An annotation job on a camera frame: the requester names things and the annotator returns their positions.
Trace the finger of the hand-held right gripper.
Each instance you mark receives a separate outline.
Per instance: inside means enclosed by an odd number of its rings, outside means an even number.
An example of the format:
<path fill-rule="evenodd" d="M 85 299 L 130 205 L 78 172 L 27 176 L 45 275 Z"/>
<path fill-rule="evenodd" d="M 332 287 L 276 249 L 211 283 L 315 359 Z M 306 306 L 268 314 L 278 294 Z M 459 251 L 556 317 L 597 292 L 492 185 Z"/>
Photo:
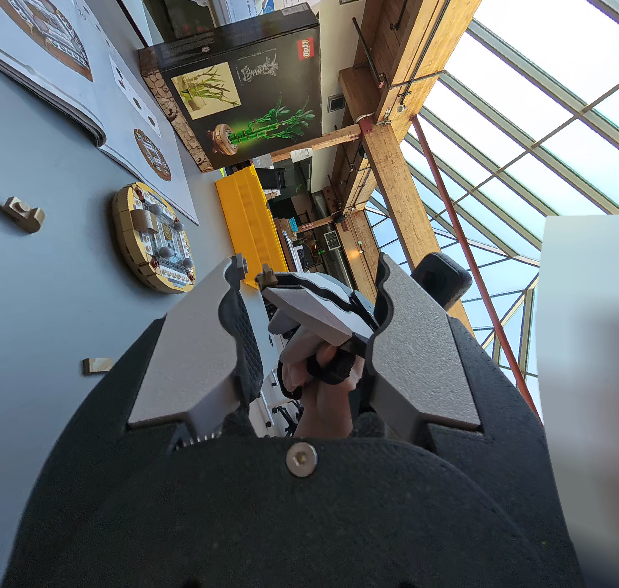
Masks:
<path fill-rule="evenodd" d="M 373 305 L 358 291 L 321 273 L 276 272 L 268 288 L 270 324 L 375 324 Z"/>
<path fill-rule="evenodd" d="M 366 345 L 376 330 L 371 303 L 357 291 L 339 295 L 327 288 L 308 284 L 266 287 L 262 296 L 275 306 L 269 332 L 285 335 L 303 328 L 337 347 L 358 340 Z"/>

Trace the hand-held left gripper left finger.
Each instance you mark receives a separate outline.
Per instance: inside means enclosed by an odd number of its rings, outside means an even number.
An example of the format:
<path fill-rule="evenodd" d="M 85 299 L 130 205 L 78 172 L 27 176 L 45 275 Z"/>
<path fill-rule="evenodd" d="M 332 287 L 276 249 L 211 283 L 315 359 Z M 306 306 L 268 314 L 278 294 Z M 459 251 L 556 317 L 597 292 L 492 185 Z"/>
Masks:
<path fill-rule="evenodd" d="M 234 258 L 216 266 L 163 322 L 128 424 L 183 422 L 195 437 L 216 433 L 246 411 L 264 382 Z"/>

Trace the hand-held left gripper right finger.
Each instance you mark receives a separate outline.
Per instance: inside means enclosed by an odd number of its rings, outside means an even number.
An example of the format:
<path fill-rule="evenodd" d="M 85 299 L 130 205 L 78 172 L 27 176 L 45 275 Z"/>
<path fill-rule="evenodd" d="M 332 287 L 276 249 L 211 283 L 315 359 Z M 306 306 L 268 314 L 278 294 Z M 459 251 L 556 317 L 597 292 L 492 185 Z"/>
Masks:
<path fill-rule="evenodd" d="M 408 443 L 427 423 L 477 431 L 481 421 L 448 314 L 387 254 L 379 257 L 376 288 L 378 329 L 365 357 L 370 407 Z"/>

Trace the round tan lego base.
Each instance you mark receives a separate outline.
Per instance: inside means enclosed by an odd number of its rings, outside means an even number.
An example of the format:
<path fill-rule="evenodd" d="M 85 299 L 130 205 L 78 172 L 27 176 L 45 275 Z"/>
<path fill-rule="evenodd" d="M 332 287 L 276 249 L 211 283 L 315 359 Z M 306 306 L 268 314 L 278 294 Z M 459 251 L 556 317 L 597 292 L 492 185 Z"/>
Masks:
<path fill-rule="evenodd" d="M 128 184 L 112 200 L 120 251 L 136 277 L 152 290 L 190 292 L 196 270 L 184 223 L 172 206 L 142 182 Z"/>

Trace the black lego box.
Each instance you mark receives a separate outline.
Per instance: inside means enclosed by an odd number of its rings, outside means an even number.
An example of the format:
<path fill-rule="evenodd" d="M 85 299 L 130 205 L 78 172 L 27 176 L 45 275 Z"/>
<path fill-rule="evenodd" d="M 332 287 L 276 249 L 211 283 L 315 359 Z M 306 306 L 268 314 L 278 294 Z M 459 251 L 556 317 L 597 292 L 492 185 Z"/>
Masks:
<path fill-rule="evenodd" d="M 322 135 L 319 20 L 307 3 L 138 51 L 204 173 Z"/>

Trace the tan lego piece with stud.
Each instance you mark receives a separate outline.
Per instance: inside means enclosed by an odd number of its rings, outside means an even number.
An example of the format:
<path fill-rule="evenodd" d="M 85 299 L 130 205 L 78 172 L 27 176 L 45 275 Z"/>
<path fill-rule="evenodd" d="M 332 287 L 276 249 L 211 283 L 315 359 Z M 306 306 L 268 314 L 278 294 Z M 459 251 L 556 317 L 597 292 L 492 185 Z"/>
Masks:
<path fill-rule="evenodd" d="M 9 197 L 1 210 L 5 212 L 18 227 L 29 234 L 36 233 L 42 228 L 45 212 L 39 207 L 31 207 L 19 197 Z"/>

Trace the lego instruction booklet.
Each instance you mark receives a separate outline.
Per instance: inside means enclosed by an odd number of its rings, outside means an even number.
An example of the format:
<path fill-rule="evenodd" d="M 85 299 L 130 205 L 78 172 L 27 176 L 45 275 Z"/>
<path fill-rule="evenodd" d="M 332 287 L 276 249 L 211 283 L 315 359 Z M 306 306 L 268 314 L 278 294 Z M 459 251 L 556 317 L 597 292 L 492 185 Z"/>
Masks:
<path fill-rule="evenodd" d="M 174 129 L 85 0 L 1 0 L 1 70 L 199 224 Z"/>

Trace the person's right hand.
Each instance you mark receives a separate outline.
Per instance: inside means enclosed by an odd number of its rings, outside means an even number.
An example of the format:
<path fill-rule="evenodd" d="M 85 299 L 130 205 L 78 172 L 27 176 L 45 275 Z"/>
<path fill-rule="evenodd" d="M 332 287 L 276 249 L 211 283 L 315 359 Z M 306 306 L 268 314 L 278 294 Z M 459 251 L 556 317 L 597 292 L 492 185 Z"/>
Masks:
<path fill-rule="evenodd" d="M 350 375 L 340 384 L 326 384 L 310 376 L 306 360 L 282 366 L 283 387 L 288 392 L 302 388 L 301 403 L 304 412 L 295 431 L 295 437 L 345 438 L 352 431 L 349 394 L 360 382 L 365 360 L 355 357 Z"/>

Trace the red pipe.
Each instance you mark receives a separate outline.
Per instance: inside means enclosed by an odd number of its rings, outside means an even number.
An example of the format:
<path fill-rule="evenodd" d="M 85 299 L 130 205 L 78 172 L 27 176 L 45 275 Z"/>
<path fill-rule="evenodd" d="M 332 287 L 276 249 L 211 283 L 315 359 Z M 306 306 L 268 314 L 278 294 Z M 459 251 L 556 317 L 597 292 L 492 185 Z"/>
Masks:
<path fill-rule="evenodd" d="M 481 274 L 481 271 L 478 267 L 478 264 L 476 262 L 476 259 L 470 249 L 470 245 L 468 243 L 468 240 L 466 238 L 466 234 L 464 233 L 464 230 L 460 224 L 460 220 L 458 218 L 457 212 L 453 206 L 452 200 L 449 197 L 446 185 L 439 173 L 439 168 L 437 167 L 437 163 L 436 160 L 433 156 L 433 153 L 431 152 L 431 149 L 429 147 L 427 138 L 425 136 L 425 133 L 423 132 L 422 126 L 419 122 L 418 116 L 417 115 L 413 115 L 411 117 L 411 122 L 413 127 L 415 128 L 415 132 L 417 134 L 419 143 L 422 147 L 422 151 L 423 154 L 425 156 L 425 158 L 427 159 L 428 162 L 428 166 L 431 170 L 431 173 L 433 174 L 433 177 L 435 179 L 437 188 L 439 190 L 439 195 L 441 196 L 441 199 L 443 200 L 444 204 L 445 204 L 445 208 L 447 210 L 447 213 L 452 221 L 452 226 L 453 229 L 456 233 L 457 239 L 460 242 L 460 245 L 463 249 L 463 252 L 466 256 L 466 259 L 468 261 L 468 264 L 470 266 L 470 270 L 472 271 L 472 274 L 475 278 L 476 281 L 476 285 L 478 287 L 478 290 L 481 294 L 481 297 L 484 301 L 484 304 L 486 306 L 486 310 L 488 312 L 488 315 L 490 316 L 490 319 L 492 321 L 493 324 L 493 329 L 495 330 L 495 335 L 496 337 L 499 339 L 499 343 L 501 345 L 501 347 L 503 348 L 503 351 L 506 354 L 506 358 L 509 362 L 511 371 L 514 374 L 515 377 L 515 381 L 516 381 L 516 388 L 518 389 L 518 391 L 520 391 L 523 399 L 527 402 L 527 405 L 531 408 L 532 412 L 534 413 L 534 415 L 537 417 L 538 421 L 541 422 L 541 418 L 539 416 L 538 410 L 534 404 L 534 401 L 530 395 L 530 391 L 527 387 L 525 378 L 522 374 L 521 368 L 519 367 L 519 364 L 517 362 L 517 359 L 513 353 L 513 350 L 511 348 L 511 345 L 507 339 L 507 336 L 505 334 L 505 330 L 502 326 L 501 321 L 499 320 L 499 317 L 496 313 L 496 309 L 493 305 L 493 302 L 491 300 L 491 296 L 486 288 L 486 285 L 484 283 L 484 279 L 483 276 Z"/>

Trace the yellow plastic bin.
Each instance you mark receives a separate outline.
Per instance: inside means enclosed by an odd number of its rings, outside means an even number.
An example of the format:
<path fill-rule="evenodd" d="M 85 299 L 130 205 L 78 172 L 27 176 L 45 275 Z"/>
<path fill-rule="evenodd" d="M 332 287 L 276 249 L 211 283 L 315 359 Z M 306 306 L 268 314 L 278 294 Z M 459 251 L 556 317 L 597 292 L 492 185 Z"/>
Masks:
<path fill-rule="evenodd" d="M 254 166 L 215 182 L 235 253 L 247 260 L 245 284 L 257 289 L 255 277 L 268 264 L 287 272 L 280 240 Z"/>

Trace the thin wooden crossbeam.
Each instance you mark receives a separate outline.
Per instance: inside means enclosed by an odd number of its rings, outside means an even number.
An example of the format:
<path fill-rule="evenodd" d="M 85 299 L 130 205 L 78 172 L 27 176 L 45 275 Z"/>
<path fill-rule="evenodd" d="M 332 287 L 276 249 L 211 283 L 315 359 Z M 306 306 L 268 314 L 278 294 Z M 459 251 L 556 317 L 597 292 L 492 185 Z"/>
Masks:
<path fill-rule="evenodd" d="M 291 147 L 287 147 L 282 150 L 275 151 L 270 154 L 271 160 L 273 163 L 281 162 L 283 160 L 290 159 L 290 151 L 312 147 L 314 150 L 314 154 L 323 149 L 327 149 L 329 147 L 340 145 L 343 143 L 348 143 L 351 141 L 356 141 L 361 136 L 361 128 L 358 123 L 352 124 L 348 127 L 330 132 L 328 134 L 322 135 L 316 139 L 311 141 L 305 141 L 302 143 L 298 143 L 296 145 L 292 145 Z"/>

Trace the black metal rod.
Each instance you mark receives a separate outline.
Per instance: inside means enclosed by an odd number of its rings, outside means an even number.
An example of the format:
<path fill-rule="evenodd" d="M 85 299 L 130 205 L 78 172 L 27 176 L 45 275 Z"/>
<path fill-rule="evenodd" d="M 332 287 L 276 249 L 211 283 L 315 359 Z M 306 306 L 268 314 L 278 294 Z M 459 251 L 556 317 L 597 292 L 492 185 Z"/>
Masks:
<path fill-rule="evenodd" d="M 363 34 L 361 32 L 361 28 L 359 26 L 359 23 L 357 22 L 356 17 L 352 17 L 352 22 L 353 22 L 353 26 L 355 27 L 356 31 L 357 31 L 357 35 L 359 36 L 359 41 L 363 50 L 363 53 L 367 59 L 367 64 L 369 66 L 369 70 L 371 71 L 376 83 L 377 83 L 377 87 L 379 90 L 383 89 L 385 84 L 386 84 L 386 76 L 383 73 L 379 73 L 375 62 L 373 60 L 373 57 L 370 53 L 370 50 L 367 46 L 367 43 L 363 37 Z"/>

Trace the wooden ceiling beam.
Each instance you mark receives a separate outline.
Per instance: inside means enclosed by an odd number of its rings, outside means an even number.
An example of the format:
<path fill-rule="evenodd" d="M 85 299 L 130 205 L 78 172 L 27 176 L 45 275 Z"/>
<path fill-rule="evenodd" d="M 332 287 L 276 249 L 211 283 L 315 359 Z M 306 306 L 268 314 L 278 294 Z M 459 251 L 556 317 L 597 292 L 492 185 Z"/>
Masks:
<path fill-rule="evenodd" d="M 359 36 L 351 67 L 339 73 L 344 123 L 372 116 L 390 124 L 398 140 L 410 128 L 463 37 L 482 0 L 366 0 L 357 21 L 379 73 L 379 90 Z"/>

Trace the wooden post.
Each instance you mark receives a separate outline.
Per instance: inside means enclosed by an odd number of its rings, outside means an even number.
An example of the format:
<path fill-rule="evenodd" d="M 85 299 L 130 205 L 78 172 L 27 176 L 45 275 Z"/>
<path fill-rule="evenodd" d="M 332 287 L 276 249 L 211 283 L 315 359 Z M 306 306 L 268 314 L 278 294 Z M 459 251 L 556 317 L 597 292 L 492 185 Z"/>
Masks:
<path fill-rule="evenodd" d="M 391 126 L 359 121 L 361 142 L 410 269 L 439 245 Z"/>

